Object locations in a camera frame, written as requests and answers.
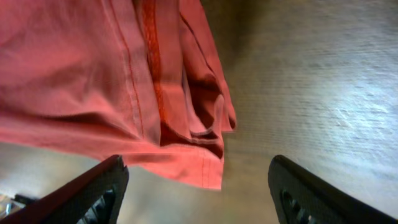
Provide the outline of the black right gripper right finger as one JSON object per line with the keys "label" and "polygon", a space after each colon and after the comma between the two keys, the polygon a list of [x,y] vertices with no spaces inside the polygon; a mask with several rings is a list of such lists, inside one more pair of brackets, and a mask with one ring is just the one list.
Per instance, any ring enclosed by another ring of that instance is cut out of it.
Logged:
{"label": "black right gripper right finger", "polygon": [[268,184],[280,223],[397,224],[283,155],[271,160]]}

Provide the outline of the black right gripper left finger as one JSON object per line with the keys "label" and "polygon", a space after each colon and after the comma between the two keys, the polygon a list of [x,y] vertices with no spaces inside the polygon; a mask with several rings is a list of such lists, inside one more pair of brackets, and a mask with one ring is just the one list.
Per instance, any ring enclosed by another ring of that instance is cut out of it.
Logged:
{"label": "black right gripper left finger", "polygon": [[116,223],[129,181],[121,156],[113,155],[1,224]]}

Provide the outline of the orange t-shirt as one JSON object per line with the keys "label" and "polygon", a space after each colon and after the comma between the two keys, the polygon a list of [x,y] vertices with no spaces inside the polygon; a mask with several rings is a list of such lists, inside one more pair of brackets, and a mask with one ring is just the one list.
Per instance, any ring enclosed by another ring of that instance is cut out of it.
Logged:
{"label": "orange t-shirt", "polygon": [[1,2],[1,141],[218,190],[235,126],[200,1]]}

